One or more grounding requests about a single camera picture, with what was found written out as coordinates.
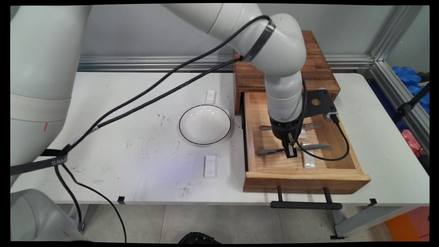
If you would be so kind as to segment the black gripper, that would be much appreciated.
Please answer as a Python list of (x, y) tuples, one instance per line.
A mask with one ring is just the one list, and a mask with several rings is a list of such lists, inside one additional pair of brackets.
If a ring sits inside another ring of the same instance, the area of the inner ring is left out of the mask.
[(273, 135), (283, 142), (287, 158), (297, 157), (297, 150), (294, 147), (298, 136), (301, 133), (303, 118), (297, 118), (290, 122), (279, 122), (270, 116), (270, 123)]

